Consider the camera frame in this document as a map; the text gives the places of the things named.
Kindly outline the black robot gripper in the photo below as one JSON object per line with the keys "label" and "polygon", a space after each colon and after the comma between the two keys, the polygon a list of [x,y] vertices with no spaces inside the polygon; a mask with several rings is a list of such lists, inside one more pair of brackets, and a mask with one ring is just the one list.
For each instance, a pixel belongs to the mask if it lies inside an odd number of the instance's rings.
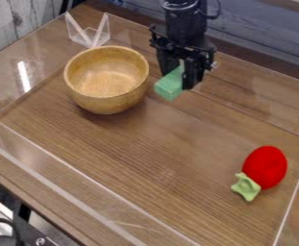
{"label": "black robot gripper", "polygon": [[166,22],[150,25],[150,46],[157,50],[162,75],[184,61],[184,90],[202,82],[212,69],[217,47],[206,37],[208,22],[217,19],[206,8],[166,8]]}

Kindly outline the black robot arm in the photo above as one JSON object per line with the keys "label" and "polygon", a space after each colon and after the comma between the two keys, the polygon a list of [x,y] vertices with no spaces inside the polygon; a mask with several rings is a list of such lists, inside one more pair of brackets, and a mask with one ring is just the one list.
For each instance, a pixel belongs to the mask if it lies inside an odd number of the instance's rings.
{"label": "black robot arm", "polygon": [[208,25],[222,14],[209,14],[209,0],[164,0],[165,24],[150,25],[150,46],[157,51],[162,75],[172,73],[184,62],[182,89],[192,90],[214,69],[217,46],[208,38]]}

